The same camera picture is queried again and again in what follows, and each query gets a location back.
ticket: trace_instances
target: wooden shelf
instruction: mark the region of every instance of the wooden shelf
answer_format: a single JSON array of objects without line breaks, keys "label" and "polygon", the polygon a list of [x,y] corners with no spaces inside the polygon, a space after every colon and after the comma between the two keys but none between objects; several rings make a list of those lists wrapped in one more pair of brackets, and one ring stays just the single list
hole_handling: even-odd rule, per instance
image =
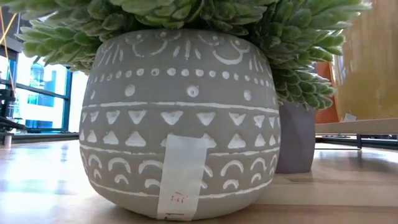
[{"label": "wooden shelf", "polygon": [[316,124],[317,134],[398,134],[398,118]]}]

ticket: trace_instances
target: window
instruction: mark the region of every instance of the window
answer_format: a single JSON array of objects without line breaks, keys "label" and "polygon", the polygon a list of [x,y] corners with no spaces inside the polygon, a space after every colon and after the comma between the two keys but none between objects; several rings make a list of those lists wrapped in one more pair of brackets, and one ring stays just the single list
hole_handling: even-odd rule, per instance
[{"label": "window", "polygon": [[24,54],[18,55],[17,83],[59,95],[66,93],[67,68],[62,65],[47,65]]},{"label": "window", "polygon": [[14,119],[27,128],[62,128],[64,99],[16,89],[16,102],[12,111]]}]

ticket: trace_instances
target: artificial plant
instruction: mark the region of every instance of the artificial plant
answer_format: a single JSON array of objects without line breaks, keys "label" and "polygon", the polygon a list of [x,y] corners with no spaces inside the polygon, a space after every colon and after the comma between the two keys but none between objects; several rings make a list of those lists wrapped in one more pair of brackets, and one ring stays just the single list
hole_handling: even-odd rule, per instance
[{"label": "artificial plant", "polygon": [[[105,41],[141,29],[208,29],[258,46],[271,65],[280,101],[324,110],[335,92],[310,73],[341,55],[341,31],[370,8],[363,0],[0,0],[22,13],[28,57],[89,73]],[[37,20],[46,17],[44,22]]]}]

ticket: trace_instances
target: flower pot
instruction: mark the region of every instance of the flower pot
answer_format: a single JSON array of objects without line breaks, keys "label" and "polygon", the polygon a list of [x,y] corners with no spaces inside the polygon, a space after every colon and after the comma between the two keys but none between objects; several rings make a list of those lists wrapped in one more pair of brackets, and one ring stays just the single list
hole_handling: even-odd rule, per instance
[{"label": "flower pot", "polygon": [[163,164],[169,134],[202,139],[207,152],[194,186],[200,193],[188,195],[198,198],[191,219],[218,217],[247,207],[270,184],[279,122],[271,70],[254,45],[202,30],[131,32],[97,51],[81,157],[100,195],[158,218],[162,174],[178,166]]},{"label": "flower pot", "polygon": [[277,174],[310,172],[315,152],[314,110],[285,102],[279,111],[282,142]]}]

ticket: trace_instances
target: white painted pattern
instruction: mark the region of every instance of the white painted pattern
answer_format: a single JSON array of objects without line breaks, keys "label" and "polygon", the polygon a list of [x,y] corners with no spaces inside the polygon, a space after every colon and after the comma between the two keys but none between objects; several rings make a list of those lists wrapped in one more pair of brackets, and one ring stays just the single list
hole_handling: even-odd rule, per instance
[{"label": "white painted pattern", "polygon": [[209,177],[213,177],[213,171],[210,169],[210,167],[208,167],[208,165],[205,165],[205,172],[207,175],[209,175]]},{"label": "white painted pattern", "polygon": [[262,137],[261,134],[259,134],[256,138],[256,142],[254,143],[254,146],[256,147],[262,147],[266,145],[266,141],[264,140],[264,137]]},{"label": "white painted pattern", "polygon": [[90,131],[88,137],[87,137],[87,141],[91,142],[91,143],[96,143],[97,142],[97,137],[95,136],[94,131]]},{"label": "white painted pattern", "polygon": [[116,78],[122,77],[122,71],[118,71],[118,72],[115,74],[115,77],[116,77]]},{"label": "white painted pattern", "polygon": [[269,123],[271,124],[271,127],[274,128],[274,126],[275,126],[275,117],[269,117]]},{"label": "white painted pattern", "polygon": [[86,113],[86,112],[83,112],[83,113],[81,114],[81,122],[82,122],[82,123],[85,122],[86,116],[87,116],[87,113]]},{"label": "white painted pattern", "polygon": [[197,75],[198,77],[202,77],[202,76],[204,76],[204,74],[205,74],[205,72],[204,72],[203,70],[200,70],[200,69],[197,69],[197,70],[196,70],[196,75]]},{"label": "white painted pattern", "polygon": [[230,40],[230,42],[231,42],[232,47],[235,48],[236,51],[238,51],[238,53],[239,53],[238,58],[232,59],[232,60],[223,58],[220,55],[218,55],[216,50],[213,50],[213,55],[215,56],[215,58],[217,58],[217,60],[219,60],[223,64],[237,65],[243,61],[243,55],[250,52],[250,47],[247,47],[247,49],[241,50],[235,45],[235,43],[232,40]]},{"label": "white painted pattern", "polygon": [[208,107],[208,108],[220,108],[220,109],[244,109],[244,110],[256,110],[267,113],[279,114],[279,110],[272,108],[262,108],[253,106],[242,106],[242,105],[225,105],[221,103],[191,103],[191,102],[116,102],[116,103],[102,103],[100,105],[88,105],[85,108],[95,108],[95,107],[118,107],[118,106],[142,106],[142,105],[159,105],[159,106],[188,106],[188,107]]},{"label": "white painted pattern", "polygon": [[202,139],[206,141],[206,146],[208,149],[213,149],[217,146],[216,141],[206,133],[203,135]]},{"label": "white painted pattern", "polygon": [[91,167],[91,162],[92,162],[93,160],[96,161],[97,164],[98,164],[98,167],[99,167],[100,169],[102,169],[102,163],[101,163],[99,157],[96,156],[96,155],[94,155],[94,154],[91,154],[91,155],[88,157],[88,165]]},{"label": "white painted pattern", "polygon": [[108,162],[108,170],[111,171],[113,169],[113,165],[116,163],[120,163],[120,164],[124,165],[127,172],[129,174],[131,174],[131,168],[130,168],[129,163],[125,159],[120,158],[120,157],[115,157]]},{"label": "white painted pattern", "polygon": [[256,126],[259,128],[262,128],[262,124],[263,124],[265,118],[266,118],[265,115],[258,115],[258,116],[253,117],[254,122],[256,123]]},{"label": "white painted pattern", "polygon": [[120,115],[120,111],[108,111],[106,112],[106,118],[108,119],[108,124],[113,124]]},{"label": "white painted pattern", "polygon": [[240,126],[246,117],[246,114],[238,114],[229,112],[229,117],[233,120],[236,126]]},{"label": "white painted pattern", "polygon": [[137,131],[134,131],[130,135],[125,144],[131,147],[145,147],[147,145],[145,139],[143,139]]},{"label": "white painted pattern", "polygon": [[207,189],[207,184],[204,181],[202,181],[200,183],[200,187],[203,188],[203,189]]},{"label": "white painted pattern", "polygon": [[100,113],[99,111],[95,111],[95,112],[91,112],[90,113],[91,122],[94,122],[97,119],[99,113]]},{"label": "white painted pattern", "polygon": [[129,116],[134,124],[139,124],[144,116],[147,114],[146,110],[142,111],[129,111]]},{"label": "white painted pattern", "polygon": [[119,51],[119,61],[120,62],[123,61],[123,49],[120,49],[120,51]]},{"label": "white painted pattern", "polygon": [[116,51],[115,51],[113,59],[112,59],[112,64],[114,64],[114,62],[116,61],[116,58],[119,54],[119,49],[120,49],[120,45],[118,44],[118,46],[116,46]]},{"label": "white painted pattern", "polygon": [[154,69],[152,69],[152,71],[150,73],[152,74],[152,76],[158,76],[160,73],[160,70],[158,68],[154,68]]},{"label": "white painted pattern", "polygon": [[102,179],[102,176],[101,176],[101,174],[100,174],[100,172],[99,172],[98,169],[95,169],[95,170],[93,171],[93,175],[94,175],[94,178],[99,177],[100,179]]},{"label": "white painted pattern", "polygon": [[142,76],[145,73],[145,70],[143,68],[139,68],[139,69],[137,69],[136,73],[138,76]]},{"label": "white painted pattern", "polygon": [[262,170],[263,170],[263,171],[266,171],[266,170],[267,170],[266,161],[265,161],[263,158],[261,158],[261,157],[257,158],[257,159],[251,164],[250,170],[253,170],[254,167],[256,166],[256,164],[261,164],[261,165],[262,165]]},{"label": "white painted pattern", "polygon": [[243,97],[244,97],[244,99],[245,100],[247,100],[247,101],[250,101],[251,100],[251,92],[249,91],[249,90],[245,90],[244,92],[243,92]]},{"label": "white painted pattern", "polygon": [[240,161],[238,161],[238,160],[233,160],[233,161],[230,161],[229,163],[227,163],[227,164],[222,168],[222,170],[221,170],[221,172],[220,172],[220,175],[221,175],[222,177],[224,177],[225,174],[226,174],[226,171],[227,171],[230,167],[232,167],[232,166],[238,167],[239,170],[241,171],[241,173],[243,174],[243,171],[244,171],[243,164],[242,164]]},{"label": "white painted pattern", "polygon": [[93,90],[93,92],[92,92],[92,94],[90,96],[90,99],[94,99],[94,96],[95,96],[95,90]]},{"label": "white painted pattern", "polygon": [[191,96],[192,98],[197,97],[199,95],[199,86],[189,86],[187,88],[187,93],[188,96]]},{"label": "white painted pattern", "polygon": [[274,146],[276,144],[276,140],[274,135],[271,136],[271,138],[269,139],[269,145],[270,146]]},{"label": "white painted pattern", "polygon": [[160,115],[163,117],[164,121],[169,125],[175,125],[181,116],[184,114],[183,111],[173,111],[173,112],[162,112]]},{"label": "white painted pattern", "polygon": [[239,134],[235,134],[228,144],[228,149],[241,149],[246,147],[246,142]]},{"label": "white painted pattern", "polygon": [[81,141],[85,140],[85,132],[84,132],[84,130],[80,131],[79,140],[81,140]]},{"label": "white painted pattern", "polygon": [[170,76],[174,76],[175,74],[176,74],[176,70],[175,70],[175,68],[169,68],[168,70],[167,70],[167,74],[169,74]]},{"label": "white painted pattern", "polygon": [[132,95],[134,95],[136,92],[136,86],[134,86],[133,84],[130,84],[126,87],[126,89],[124,90],[124,94],[127,97],[130,97]]},{"label": "white painted pattern", "polygon": [[226,190],[229,186],[233,186],[235,189],[239,188],[239,181],[238,180],[227,180],[224,184],[223,184],[223,189]]},{"label": "white painted pattern", "polygon": [[130,78],[131,75],[132,75],[132,70],[126,71],[126,77],[127,77],[127,78]]},{"label": "white painted pattern", "polygon": [[118,174],[118,175],[116,175],[116,177],[114,177],[114,181],[117,184],[119,184],[121,180],[123,180],[124,183],[129,184],[129,181],[127,180],[127,178],[122,174]]},{"label": "white painted pattern", "polygon": [[216,72],[215,72],[215,71],[210,71],[210,72],[209,72],[209,76],[210,76],[211,78],[216,77]]},{"label": "white painted pattern", "polygon": [[216,116],[215,112],[198,113],[197,117],[204,126],[209,126]]},{"label": "white painted pattern", "polygon": [[[105,187],[100,184],[97,184],[96,182],[94,182],[92,180],[90,180],[90,182],[96,187],[108,190],[110,192],[118,193],[118,194],[131,195],[131,196],[137,196],[137,197],[155,197],[155,198],[159,197],[158,195],[150,195],[150,194],[145,194],[142,192],[127,192],[127,191],[123,191],[123,190],[114,189],[111,187]],[[217,198],[225,198],[225,197],[229,197],[229,196],[233,196],[233,195],[244,195],[244,194],[248,194],[251,192],[255,192],[257,190],[261,190],[264,187],[267,187],[271,182],[272,182],[272,179],[263,184],[258,185],[257,187],[251,187],[249,189],[239,190],[237,192],[211,194],[211,195],[200,195],[199,199],[217,199]]]},{"label": "white painted pattern", "polygon": [[259,174],[259,173],[254,174],[254,175],[251,177],[251,183],[253,184],[254,181],[256,181],[256,179],[257,179],[258,181],[260,181],[260,180],[261,180],[261,174]]},{"label": "white painted pattern", "polygon": [[188,60],[191,55],[191,40],[187,40],[187,44],[185,45],[185,59]]},{"label": "white painted pattern", "polygon": [[144,169],[147,166],[155,166],[155,167],[159,168],[160,170],[163,170],[163,163],[162,162],[155,161],[155,160],[147,160],[147,161],[144,161],[141,164],[139,164],[138,173],[142,174],[142,172],[144,171]]},{"label": "white painted pattern", "polygon": [[223,72],[223,78],[224,79],[229,79],[229,72]]},{"label": "white painted pattern", "polygon": [[181,75],[182,75],[183,77],[189,76],[189,70],[188,70],[188,69],[183,69],[183,70],[181,71]]},{"label": "white painted pattern", "polygon": [[152,186],[160,188],[160,182],[158,180],[155,180],[155,179],[146,179],[144,185],[145,185],[145,188],[147,188],[147,189],[152,187]]},{"label": "white painted pattern", "polygon": [[176,58],[180,53],[181,47],[177,46],[173,52],[173,58]]},{"label": "white painted pattern", "polygon": [[107,135],[103,138],[103,141],[105,144],[110,144],[114,146],[119,144],[119,140],[117,139],[113,131],[108,132]]},{"label": "white painted pattern", "polygon": [[97,67],[99,67],[103,60],[105,59],[106,54],[112,49],[114,45],[114,42],[108,47],[106,44],[103,45],[103,47],[101,48],[101,52],[103,53],[101,60],[99,61],[99,63],[97,64]]},{"label": "white painted pattern", "polygon": [[195,54],[196,54],[197,58],[200,60],[201,59],[201,53],[199,52],[198,49],[195,49]]},{"label": "white painted pattern", "polygon": [[[154,152],[131,152],[131,151],[120,151],[120,150],[114,150],[114,149],[102,149],[98,147],[91,147],[91,146],[85,146],[80,144],[80,149],[82,150],[87,150],[87,151],[96,151],[96,152],[107,152],[110,154],[124,154],[124,155],[130,155],[130,156],[155,156],[156,153]],[[214,152],[210,153],[209,156],[253,156],[257,154],[263,154],[263,153],[271,153],[271,152],[277,152],[279,151],[279,147],[274,147],[272,149],[265,149],[263,151],[245,151],[245,152]]]}]

